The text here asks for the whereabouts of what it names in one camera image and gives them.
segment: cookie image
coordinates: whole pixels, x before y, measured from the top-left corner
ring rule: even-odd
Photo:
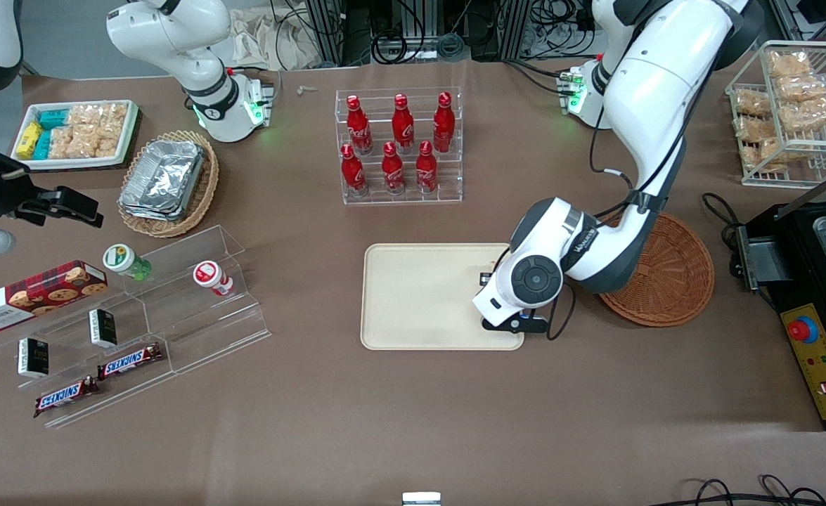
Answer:
[[[44,306],[44,307],[39,307],[34,311],[31,311],[31,313],[34,314],[34,316],[41,316],[42,314],[50,313],[50,311],[53,311],[55,309],[56,309],[56,306]]]
[[[88,271],[82,268],[74,268],[66,273],[66,282],[71,283],[75,286],[84,285],[90,279],[91,276],[88,275]]]
[[[33,306],[34,302],[28,300],[28,294],[26,293],[26,291],[22,290],[20,292],[15,292],[15,294],[11,295],[10,305],[16,307],[28,307]]]
[[[107,285],[102,283],[95,283],[94,285],[87,285],[85,288],[82,288],[82,295],[95,295],[100,294],[100,292],[106,292]]]
[[[71,288],[61,288],[59,290],[50,292],[47,295],[51,301],[62,302],[62,301],[70,301],[78,296],[78,290],[72,290]]]

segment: white tray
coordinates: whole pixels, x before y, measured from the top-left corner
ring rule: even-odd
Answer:
[[[484,330],[472,297],[506,244],[373,244],[359,339],[368,349],[512,351],[525,336]]]
[[[104,103],[127,103],[129,111],[126,112],[126,122],[122,126],[122,134],[120,134],[120,141],[116,147],[116,154],[112,157],[97,157],[97,158],[65,158],[65,160],[22,160],[16,154],[16,145],[22,134],[30,122],[37,121],[37,116],[43,111],[53,111],[55,109],[68,109],[73,105],[104,105]],[[41,171],[67,171],[78,169],[97,169],[98,167],[109,167],[121,164],[126,159],[126,154],[129,152],[129,144],[131,144],[132,132],[134,131],[134,124],[137,121],[137,104],[132,100],[91,100],[91,102],[57,102],[57,103],[36,103],[36,105],[28,106],[25,112],[25,117],[22,118],[20,130],[16,134],[16,142],[13,144],[10,157],[26,164],[31,172]]]

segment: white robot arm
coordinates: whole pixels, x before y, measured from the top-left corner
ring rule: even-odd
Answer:
[[[685,153],[689,104],[725,39],[740,28],[747,0],[672,0],[637,28],[619,19],[619,2],[593,2],[611,47],[602,60],[584,66],[593,92],[584,97],[580,118],[593,127],[603,111],[602,120],[635,158],[638,187],[625,199],[616,227],[558,198],[532,206],[512,234],[511,255],[473,300],[494,327],[553,301],[565,275],[596,294],[628,282]]]
[[[142,0],[107,14],[107,33],[124,55],[172,74],[217,141],[247,137],[264,118],[259,81],[230,74],[209,46],[228,37],[221,0]]]

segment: aluminum foil container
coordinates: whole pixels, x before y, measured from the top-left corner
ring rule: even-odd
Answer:
[[[203,164],[190,141],[153,141],[139,158],[118,204],[128,214],[178,221],[187,212]]]

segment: yellow control panel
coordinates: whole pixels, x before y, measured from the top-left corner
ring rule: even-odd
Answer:
[[[826,332],[812,304],[782,313],[794,355],[822,420],[826,420]]]

